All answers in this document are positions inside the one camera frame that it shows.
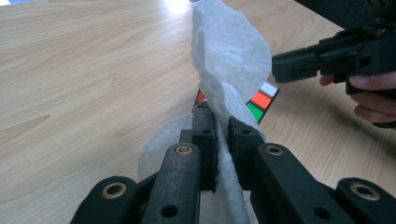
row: green square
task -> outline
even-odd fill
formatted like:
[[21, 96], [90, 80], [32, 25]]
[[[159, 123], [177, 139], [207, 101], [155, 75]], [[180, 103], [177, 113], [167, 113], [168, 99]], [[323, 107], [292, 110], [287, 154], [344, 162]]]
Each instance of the green square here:
[[263, 110], [261, 110], [258, 106], [254, 105], [251, 102], [247, 103], [247, 108], [253, 114], [254, 118], [257, 121], [257, 123], [260, 123], [260, 121], [262, 121], [262, 117], [264, 117], [265, 112]]

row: finger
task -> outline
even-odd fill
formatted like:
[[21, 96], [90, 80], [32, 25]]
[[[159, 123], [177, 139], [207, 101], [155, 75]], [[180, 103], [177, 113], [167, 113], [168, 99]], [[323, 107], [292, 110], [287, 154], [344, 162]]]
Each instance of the finger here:
[[328, 86], [334, 82], [334, 76], [321, 76], [319, 84], [322, 86]]
[[396, 116], [396, 100], [374, 92], [361, 92], [350, 96], [356, 103], [381, 114]]
[[396, 89], [396, 72], [377, 76], [350, 76], [349, 82], [352, 86], [367, 91]]
[[396, 116], [394, 116], [394, 115], [378, 113], [378, 112], [376, 112], [370, 108], [367, 108], [363, 105], [357, 105], [355, 107], [355, 114], [358, 117], [366, 119], [372, 123], [388, 123], [388, 122], [393, 122], [394, 120], [396, 120]]

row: white tissue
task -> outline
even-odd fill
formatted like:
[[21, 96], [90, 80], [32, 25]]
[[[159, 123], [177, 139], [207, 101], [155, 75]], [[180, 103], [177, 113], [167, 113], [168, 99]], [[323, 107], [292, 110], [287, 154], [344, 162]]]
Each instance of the white tissue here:
[[[228, 120], [233, 116], [265, 135], [246, 107], [271, 71], [271, 53], [260, 33], [242, 13], [220, 0], [193, 4], [191, 57], [200, 76], [199, 88], [218, 121], [219, 180], [217, 192], [202, 193], [201, 223], [249, 223], [243, 191], [229, 153]], [[170, 121], [145, 146], [139, 159], [139, 177], [161, 167], [165, 150], [178, 143], [181, 129], [191, 129], [192, 115]]]

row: orange square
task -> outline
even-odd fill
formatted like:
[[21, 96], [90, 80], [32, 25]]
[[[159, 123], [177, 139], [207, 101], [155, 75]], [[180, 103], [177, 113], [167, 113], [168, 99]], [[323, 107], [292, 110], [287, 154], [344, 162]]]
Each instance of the orange square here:
[[259, 106], [261, 109], [267, 109], [268, 105], [271, 103], [271, 98], [258, 91], [251, 99], [255, 105]]
[[198, 91], [197, 98], [195, 99], [195, 104], [198, 105], [206, 99], [206, 96], [201, 91]]

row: rubik's cube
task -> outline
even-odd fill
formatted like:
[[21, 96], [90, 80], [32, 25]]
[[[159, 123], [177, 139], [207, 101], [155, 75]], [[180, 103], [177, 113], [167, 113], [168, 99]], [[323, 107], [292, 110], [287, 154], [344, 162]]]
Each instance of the rubik's cube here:
[[[265, 113], [270, 108], [272, 102], [275, 100], [279, 89], [276, 85], [269, 81], [264, 82], [262, 87], [257, 91], [257, 93], [247, 102], [247, 108], [253, 114], [257, 123], [262, 121]], [[206, 97], [201, 91], [198, 91], [197, 97], [195, 99], [195, 105], [200, 104], [205, 101]]]

